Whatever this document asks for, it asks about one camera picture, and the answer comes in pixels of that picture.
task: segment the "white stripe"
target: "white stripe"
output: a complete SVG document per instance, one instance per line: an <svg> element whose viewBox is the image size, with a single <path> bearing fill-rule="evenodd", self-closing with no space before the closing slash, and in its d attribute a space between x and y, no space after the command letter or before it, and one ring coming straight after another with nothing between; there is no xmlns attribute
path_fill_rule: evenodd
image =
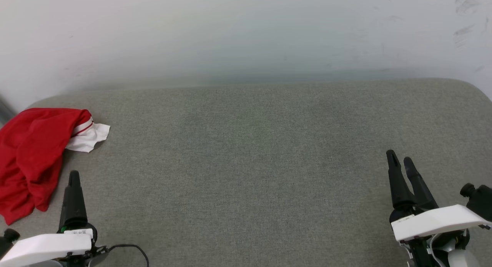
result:
<svg viewBox="0 0 492 267"><path fill-rule="evenodd" d="M88 121L86 121L86 122L78 125L77 127L75 127L73 129L73 131L72 131L72 135L77 134L79 131L81 131L81 130L87 128L87 127L89 127L92 123L93 123L93 119L92 119L92 116L91 116L91 118L89 118Z"/></svg>

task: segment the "white robot part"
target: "white robot part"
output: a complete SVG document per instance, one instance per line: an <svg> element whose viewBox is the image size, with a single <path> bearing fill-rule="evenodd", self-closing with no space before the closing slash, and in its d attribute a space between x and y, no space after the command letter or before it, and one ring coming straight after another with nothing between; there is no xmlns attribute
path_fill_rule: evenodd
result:
<svg viewBox="0 0 492 267"><path fill-rule="evenodd" d="M46 260L83 255L91 250L90 234L40 234L19 240L0 260L0 267L21 267Z"/></svg>
<svg viewBox="0 0 492 267"><path fill-rule="evenodd" d="M464 230L478 225L492 227L492 222L485 220L460 204L432 209L391 223L395 239L398 242L411 240L414 237Z"/></svg>

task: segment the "scuff mark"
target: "scuff mark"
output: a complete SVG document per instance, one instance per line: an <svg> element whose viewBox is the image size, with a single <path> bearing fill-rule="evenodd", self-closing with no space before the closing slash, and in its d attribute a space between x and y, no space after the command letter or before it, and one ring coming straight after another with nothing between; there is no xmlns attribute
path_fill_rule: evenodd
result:
<svg viewBox="0 0 492 267"><path fill-rule="evenodd" d="M460 48L466 44L466 41L465 41L466 35L473 32L472 28L474 26L475 26L475 24L469 25L467 27L463 27L463 28L459 29L458 31L455 31L455 33L453 34L453 41L455 42L455 48Z"/></svg>
<svg viewBox="0 0 492 267"><path fill-rule="evenodd" d="M398 21L401 21L403 19L401 17L396 16L396 15L392 15L389 17L385 17L383 20L388 21L388 22L398 22Z"/></svg>
<svg viewBox="0 0 492 267"><path fill-rule="evenodd" d="M456 13L464 15L468 13L476 13L483 4L483 0L455 0Z"/></svg>
<svg viewBox="0 0 492 267"><path fill-rule="evenodd" d="M485 34L487 32L487 27L489 26L489 18L485 17L485 24L484 24L484 30L482 31L482 34Z"/></svg>

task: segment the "black knob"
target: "black knob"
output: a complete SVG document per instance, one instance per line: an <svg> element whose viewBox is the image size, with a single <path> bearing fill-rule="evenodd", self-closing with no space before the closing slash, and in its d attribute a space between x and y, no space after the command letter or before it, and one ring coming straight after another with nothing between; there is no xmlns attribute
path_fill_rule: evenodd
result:
<svg viewBox="0 0 492 267"><path fill-rule="evenodd" d="M460 190L460 195L463 197L470 197L473 192L475 192L475 186L471 183L467 183Z"/></svg>
<svg viewBox="0 0 492 267"><path fill-rule="evenodd" d="M6 229L5 232L3 232L3 237L11 243L17 241L21 237L21 235L15 230Z"/></svg>

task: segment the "white label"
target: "white label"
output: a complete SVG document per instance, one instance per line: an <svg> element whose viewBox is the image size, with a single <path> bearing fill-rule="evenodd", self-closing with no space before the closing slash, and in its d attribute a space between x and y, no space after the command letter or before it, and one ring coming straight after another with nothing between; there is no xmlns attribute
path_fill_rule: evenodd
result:
<svg viewBox="0 0 492 267"><path fill-rule="evenodd" d="M79 230L72 230L72 231L64 231L63 233L64 234L88 234L91 236L91 239L94 238L92 229L79 229Z"/></svg>

